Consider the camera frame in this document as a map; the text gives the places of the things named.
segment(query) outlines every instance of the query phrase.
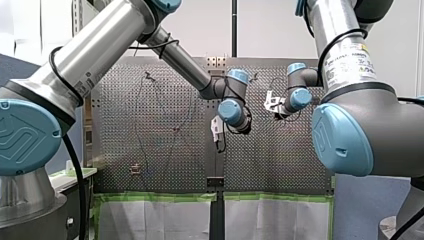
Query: perforated metal panel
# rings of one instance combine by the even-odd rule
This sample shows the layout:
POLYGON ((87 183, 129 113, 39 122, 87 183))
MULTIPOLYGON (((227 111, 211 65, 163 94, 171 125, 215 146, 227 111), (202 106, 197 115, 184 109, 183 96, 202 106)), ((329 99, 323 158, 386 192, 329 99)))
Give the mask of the perforated metal panel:
POLYGON ((204 101, 193 87, 163 62, 126 58, 97 90, 97 191, 205 191, 204 101))
MULTIPOLYGON (((250 135, 227 133, 227 154, 217 154, 209 132, 216 101, 198 99, 197 91, 162 61, 124 58, 93 93, 93 155, 103 166, 96 191, 205 192, 206 177, 213 173, 224 175, 226 191, 332 194, 331 173, 313 150, 313 107, 286 124, 264 109, 272 79, 280 78, 272 84, 274 94, 285 94, 286 68, 294 60, 220 58, 209 65, 197 60, 210 69, 257 73, 246 97, 253 113, 250 135), (142 172, 131 175, 137 163, 142 172)), ((319 89, 312 93, 323 94, 319 89)))
MULTIPOLYGON (((315 106, 288 119, 294 122, 273 121, 273 114, 264 109, 268 89, 273 89, 275 96, 286 96, 287 66, 293 62, 296 61, 226 60, 228 68, 242 68, 250 76, 257 74, 246 95, 253 114, 252 131, 248 136, 228 134, 227 137, 226 191, 331 193, 331 173, 317 159, 312 143, 311 116, 315 106)), ((312 60, 302 62, 309 66, 316 64, 312 60)), ((323 96, 322 89, 310 90, 315 97, 323 96)))

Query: black cable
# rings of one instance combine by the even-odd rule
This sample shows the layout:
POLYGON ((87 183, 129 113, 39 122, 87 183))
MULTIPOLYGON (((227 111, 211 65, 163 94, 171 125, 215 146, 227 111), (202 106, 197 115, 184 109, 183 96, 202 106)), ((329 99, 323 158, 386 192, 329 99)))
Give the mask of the black cable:
POLYGON ((62 47, 57 47, 50 52, 50 55, 49 55, 50 67, 52 68, 56 77, 77 97, 78 107, 81 107, 84 104, 84 99, 82 98, 81 94, 79 94, 79 92, 71 84, 69 84, 68 81, 65 80, 62 74, 60 74, 54 62, 54 56, 56 55, 56 52, 59 51, 61 48, 62 47))
POLYGON ((79 239, 85 239, 85 226, 86 226, 86 196, 85 196, 85 187, 84 187, 84 177, 82 175, 81 165, 78 161, 77 154, 75 153, 75 149, 72 145, 71 140, 68 135, 65 134, 63 136, 63 142, 65 143, 66 149, 69 152, 69 156, 71 157, 72 164, 75 168, 75 174, 77 176, 77 185, 79 192, 79 207, 80 207, 80 226, 79 226, 79 239))
POLYGON ((305 3, 303 4, 303 19, 305 20, 306 28, 308 29, 309 34, 311 34, 311 36, 315 38, 314 31, 312 30, 311 23, 309 22, 308 7, 308 1, 305 1, 305 3))
POLYGON ((273 86, 272 86, 272 84, 274 84, 274 81, 275 80, 282 80, 282 81, 284 81, 284 79, 283 78, 281 78, 281 77, 275 77, 275 78, 273 78, 272 80, 271 80, 271 82, 269 83, 269 86, 268 86, 268 90, 273 90, 273 86))
MULTIPOLYGON (((135 112, 137 112, 137 110, 138 110, 138 102, 140 101, 140 98, 141 98, 141 90, 143 89, 143 81, 145 80, 147 78, 147 75, 146 75, 146 77, 144 77, 142 80, 141 80, 141 82, 140 82, 140 88, 138 89, 138 93, 137 93, 137 98, 136 98, 136 101, 135 101, 135 112)), ((150 172, 149 172, 149 160, 147 159, 147 153, 146 153, 146 151, 144 150, 144 147, 143 147, 143 142, 142 142, 142 140, 141 140, 141 137, 140 137, 140 135, 139 135, 139 131, 138 131, 138 121, 137 121, 137 119, 135 119, 136 121, 134 121, 134 130, 135 130, 135 134, 136 134, 136 136, 137 136, 137 141, 138 141, 138 143, 139 143, 139 145, 140 145, 140 149, 141 149, 141 152, 143 153, 143 157, 144 157, 144 163, 145 163, 145 165, 146 165, 146 173, 147 174, 149 174, 150 172)))
POLYGON ((135 57, 135 55, 137 55, 137 51, 138 51, 139 47, 140 47, 140 42, 137 42, 137 48, 135 49, 133 57, 135 57))
MULTIPOLYGON (((168 33, 168 35, 166 36, 166 39, 165 39, 164 42, 168 42, 170 37, 171 37, 171 33, 168 33)), ((163 46, 162 49, 160 50, 159 55, 158 55, 159 56, 159 59, 162 59, 162 55, 163 55, 163 52, 165 51, 166 46, 168 46, 168 44, 166 44, 165 46, 163 46)))
POLYGON ((398 100, 401 102, 411 102, 418 105, 424 105, 424 100, 418 99, 418 98, 405 98, 405 97, 398 97, 398 100))
POLYGON ((390 240, 398 240, 402 234, 404 234, 410 227, 418 222, 424 216, 424 207, 421 208, 414 216, 411 217, 401 228, 399 228, 395 235, 393 235, 390 240))
POLYGON ((346 31, 338 36, 336 36, 322 51, 321 56, 319 57, 319 61, 318 61, 318 80, 319 80, 319 84, 321 84, 321 86, 324 86, 324 81, 322 78, 322 68, 324 65, 324 59, 327 56, 327 54, 331 51, 331 49, 334 47, 334 45, 336 45, 340 40, 343 40, 345 37, 349 36, 349 34, 352 33, 362 33, 364 38, 367 38, 368 36, 368 32, 367 30, 364 30, 362 28, 355 28, 355 29, 351 29, 349 31, 346 31))
POLYGON ((180 42, 180 40, 174 39, 174 40, 167 41, 167 42, 164 42, 164 43, 155 45, 155 46, 150 46, 150 47, 129 47, 128 49, 150 50, 150 49, 165 47, 166 45, 169 45, 171 43, 177 43, 178 44, 179 42, 180 42))
POLYGON ((297 114, 296 119, 293 120, 289 120, 289 119, 284 119, 285 122, 289 122, 289 123, 293 123, 296 122, 297 120, 299 120, 300 116, 302 115, 302 110, 299 110, 299 113, 297 114))

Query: black bracket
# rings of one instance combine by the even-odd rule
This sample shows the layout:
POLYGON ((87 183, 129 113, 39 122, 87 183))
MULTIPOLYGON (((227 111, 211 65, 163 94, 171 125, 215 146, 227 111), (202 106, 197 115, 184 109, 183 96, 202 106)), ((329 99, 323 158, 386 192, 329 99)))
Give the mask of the black bracket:
POLYGON ((224 177, 208 177, 208 187, 224 187, 224 177))

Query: green tape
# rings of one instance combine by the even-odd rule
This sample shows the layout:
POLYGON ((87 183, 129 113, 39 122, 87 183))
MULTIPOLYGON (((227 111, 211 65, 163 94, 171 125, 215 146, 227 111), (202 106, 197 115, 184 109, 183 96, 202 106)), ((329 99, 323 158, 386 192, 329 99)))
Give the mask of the green tape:
POLYGON ((283 194, 283 193, 224 193, 226 201, 251 201, 251 200, 279 200, 291 202, 310 202, 310 203, 328 203, 329 219, 328 219, 328 240, 333 240, 333 225, 334 225, 334 196, 331 195, 298 195, 298 194, 283 194))
MULTIPOLYGON (((82 169, 82 174, 88 174, 92 171, 96 170, 96 168, 83 168, 82 169)), ((75 170, 69 170, 68 174, 65 174, 65 170, 59 171, 59 172, 55 172, 49 175, 49 177, 56 177, 59 175, 66 175, 67 177, 76 177, 76 173, 75 170)))
POLYGON ((331 196, 329 207, 329 222, 328 222, 328 240, 333 240, 333 227, 334 227, 334 197, 331 196))
POLYGON ((298 194, 283 194, 283 193, 224 193, 224 200, 227 201, 248 201, 248 200, 281 200, 292 202, 313 202, 313 203, 328 203, 333 201, 332 196, 326 195, 298 195, 298 194))
POLYGON ((126 193, 100 193, 94 195, 94 228, 95 240, 99 237, 100 209, 107 202, 164 202, 164 203, 187 203, 187 202, 213 202, 216 201, 216 193, 207 194, 169 194, 150 192, 126 192, 126 193))
POLYGON ((126 192, 121 194, 106 193, 95 194, 95 201, 101 202, 213 202, 216 201, 215 193, 208 194, 167 194, 167 193, 146 193, 146 192, 126 192))

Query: white cloth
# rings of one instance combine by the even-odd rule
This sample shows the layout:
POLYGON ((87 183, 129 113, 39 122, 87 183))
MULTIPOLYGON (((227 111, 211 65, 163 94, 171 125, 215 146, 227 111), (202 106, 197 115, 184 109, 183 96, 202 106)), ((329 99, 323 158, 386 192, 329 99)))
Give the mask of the white cloth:
POLYGON ((226 240, 327 240, 330 203, 225 201, 226 240))

